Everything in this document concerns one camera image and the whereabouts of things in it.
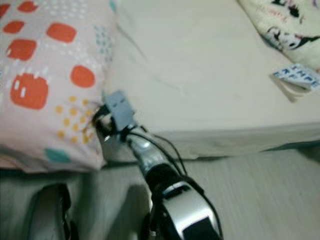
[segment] floor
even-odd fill
[[[186,167],[216,206],[226,240],[320,240],[319,159],[319,148],[293,149],[208,158]],[[134,164],[92,174],[2,171],[0,239],[24,239],[31,197],[56,182],[68,184],[81,240],[137,239],[149,204]]]

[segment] bed sheet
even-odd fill
[[[269,75],[291,64],[236,0],[125,0],[105,90],[124,90],[140,123],[184,158],[320,140],[320,94],[292,103]],[[126,151],[106,143],[107,158]]]

